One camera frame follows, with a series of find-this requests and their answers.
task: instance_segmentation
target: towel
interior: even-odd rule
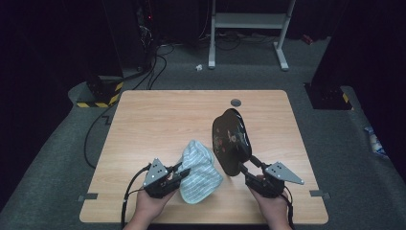
[[[191,140],[183,151],[179,172],[191,169],[180,183],[180,194],[185,202],[195,204],[206,198],[221,184],[223,177],[214,167],[210,149],[196,140]]]

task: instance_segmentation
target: human hand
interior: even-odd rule
[[[270,229],[291,229],[287,220],[287,203],[282,197],[278,196],[275,198],[266,198],[257,193],[255,190],[249,187],[248,189],[257,200],[260,212],[268,223]]]
[[[154,219],[161,215],[165,205],[173,197],[177,190],[162,198],[152,198],[145,190],[138,192],[135,213],[124,230],[145,230]]]

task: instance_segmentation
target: black cable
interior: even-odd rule
[[[228,34],[221,35],[220,38],[225,42],[235,42],[240,39],[237,32],[229,32]]]
[[[150,74],[151,74],[151,72],[153,71],[153,68],[155,67],[155,63],[154,63],[154,65],[153,66],[151,66],[151,68],[149,69],[149,71],[148,71],[148,74],[132,89],[132,90],[135,90]],[[138,77],[140,77],[141,75],[133,75],[133,78],[138,78]],[[84,138],[84,144],[83,144],[83,155],[84,155],[84,160],[86,161],[86,164],[90,167],[90,168],[92,168],[92,169],[96,169],[96,166],[95,165],[93,165],[92,163],[90,163],[90,161],[89,161],[89,159],[88,159],[88,157],[87,157],[87,141],[88,141],[88,139],[89,139],[89,135],[90,135],[90,131],[92,130],[92,128],[93,128],[93,126],[95,125],[95,123],[101,118],[101,117],[108,117],[109,118],[109,116],[104,116],[104,114],[107,112],[107,111],[109,111],[112,107],[114,107],[116,104],[118,104],[118,102],[116,102],[115,104],[113,104],[112,106],[110,106],[110,107],[108,107],[107,109],[105,109],[105,111],[98,117],[98,118],[96,118],[95,119],[95,121],[92,123],[92,125],[89,127],[89,129],[87,130],[87,133],[86,133],[86,137]],[[106,125],[109,125],[109,123],[108,123],[108,121],[109,121],[109,119],[106,119],[106,122],[105,122],[105,124]]]
[[[218,46],[217,43],[216,43],[215,47],[218,48],[219,50],[222,50],[222,51],[232,51],[232,50],[236,49],[241,44],[241,39],[237,35],[236,35],[235,40],[228,41],[228,40],[224,40],[224,38],[222,40],[225,41],[225,42],[235,42],[235,41],[237,41],[237,45],[235,45],[232,48],[222,48],[222,47]]]
[[[171,49],[169,52],[166,52],[166,53],[163,53],[163,54],[157,54],[158,56],[165,56],[165,55],[168,55],[168,54],[172,53],[172,52],[175,50],[175,46],[174,46],[173,44],[169,43],[169,44],[167,44],[167,45],[161,45],[161,46],[159,46],[158,49],[157,49],[157,52],[158,52],[159,49],[161,49],[162,47],[166,47],[166,46],[170,46],[172,49]]]
[[[92,123],[92,126],[89,127],[89,129],[87,130],[86,133],[86,137],[84,138],[84,144],[83,144],[83,155],[84,155],[84,160],[86,161],[87,165],[90,166],[93,169],[96,169],[96,166],[94,166],[92,163],[90,163],[89,159],[87,158],[87,140],[89,139],[89,134],[90,131],[92,130],[93,126],[95,125],[95,123],[107,112],[109,111],[112,107],[114,107],[117,103],[113,104],[112,106],[108,107],[107,109],[105,109],[105,111],[99,115],[98,118],[96,118],[96,120]]]
[[[283,194],[280,194],[280,196],[284,199],[284,201],[286,201],[287,204],[287,220],[289,222],[289,226],[292,228],[292,230],[295,230],[295,224],[293,223],[293,196],[286,186],[284,188],[289,192],[291,201],[289,201],[289,199]]]
[[[135,87],[133,87],[132,90],[137,89],[138,86],[140,86],[153,73],[153,69],[155,68],[155,64],[156,64],[156,59],[155,59],[153,65],[152,65],[152,67],[150,68],[148,74],[140,82],[138,82],[138,84],[135,85]]]
[[[150,78],[149,78],[149,80],[148,80],[147,90],[149,90],[150,84],[151,84],[152,79],[153,79],[153,77],[154,77],[154,75],[155,75],[155,67],[156,67],[156,62],[157,62],[156,55],[155,55],[154,59],[155,59],[155,64],[154,64],[154,68],[152,69],[152,73],[151,73],[151,75],[150,75]]]
[[[251,38],[250,36],[245,36],[241,39],[241,43],[244,44],[263,44],[263,43],[268,43],[268,42],[272,42],[276,39],[275,36],[264,36],[261,40],[258,41],[252,41],[252,40],[244,40],[244,39],[248,39]]]
[[[133,192],[135,192],[135,191],[133,191],[133,192],[130,193],[129,190],[131,189],[132,184],[134,183],[135,179],[136,179],[141,173],[143,173],[143,172],[145,172],[145,171],[148,171],[150,167],[151,167],[151,164],[150,164],[150,163],[149,163],[147,166],[143,167],[140,171],[138,171],[138,172],[134,175],[134,177],[132,177],[131,181],[130,181],[129,184],[128,184],[128,187],[127,187],[127,189],[126,189],[126,191],[125,191],[124,199],[123,199],[123,208],[122,208],[122,229],[124,229],[124,227],[125,227],[125,212],[126,212],[126,206],[127,206],[127,202],[128,202],[128,197],[129,197],[130,194],[132,194]]]
[[[134,194],[134,193],[138,193],[138,192],[140,192],[140,191],[142,191],[142,190],[143,190],[143,189],[131,191],[131,192],[129,193],[129,195],[132,195],[132,194]]]
[[[206,27],[207,27],[207,23],[209,22],[209,14],[210,14],[210,4],[209,4],[209,0],[207,0],[207,14],[206,14],[206,21],[204,23],[204,27],[202,30],[202,33],[200,33],[199,39],[200,37],[202,37],[202,35],[205,33],[206,31]]]
[[[162,57],[162,56],[156,56],[156,58],[161,58],[164,62],[165,62],[165,64],[164,64],[164,67],[162,68],[162,70],[158,73],[158,75],[155,77],[155,79],[152,81],[152,84],[149,86],[149,90],[151,90],[152,89],[152,85],[155,83],[155,81],[159,78],[159,76],[162,74],[162,72],[164,72],[164,70],[167,68],[167,60],[164,58],[164,57]]]
[[[111,80],[110,83],[121,83],[121,82],[129,81],[129,80],[137,79],[137,78],[141,77],[142,75],[144,75],[149,70],[150,70],[150,68],[146,68],[140,73],[136,73],[136,74],[130,75],[128,77],[121,78],[119,80]]]

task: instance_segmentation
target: stand leg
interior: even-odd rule
[[[284,57],[284,54],[282,51],[282,45],[284,42],[284,38],[286,36],[287,28],[289,27],[290,18],[292,17],[292,12],[293,12],[293,8],[295,7],[295,3],[296,3],[296,0],[290,1],[289,8],[287,9],[287,14],[286,14],[286,17],[283,22],[280,39],[278,42],[274,42],[275,51],[277,52],[278,60],[280,61],[281,69],[283,71],[289,70],[289,66],[287,65],[286,58]]]
[[[212,29],[210,34],[209,69],[215,69],[215,0],[212,9]]]

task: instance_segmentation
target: gray floor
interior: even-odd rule
[[[153,89],[282,89],[287,92],[303,136],[319,187],[330,195],[325,200],[329,221],[324,225],[297,225],[297,229],[406,229],[405,184],[390,160],[371,153],[363,128],[368,120],[350,87],[343,87],[354,110],[314,110],[305,93],[327,47],[328,40],[311,46],[286,40],[283,50],[290,70],[282,72],[270,42],[243,42],[232,51],[217,49],[215,70],[207,69],[208,48],[161,48],[168,66]],[[217,42],[223,48],[233,43]],[[195,66],[203,65],[202,71]],[[164,66],[158,58],[155,76]],[[142,77],[127,80],[124,90]],[[74,87],[74,102],[84,84]],[[146,89],[146,83],[138,88]],[[106,114],[114,116],[115,108]],[[82,223],[79,212],[93,175],[83,158],[87,130],[103,108],[73,106],[27,170],[0,216],[0,229],[120,229],[119,223]],[[90,132],[87,153],[96,164],[109,126],[98,120]],[[215,229],[247,226],[210,226]],[[209,226],[161,226],[151,229],[208,229]],[[264,226],[250,228],[266,229]]]

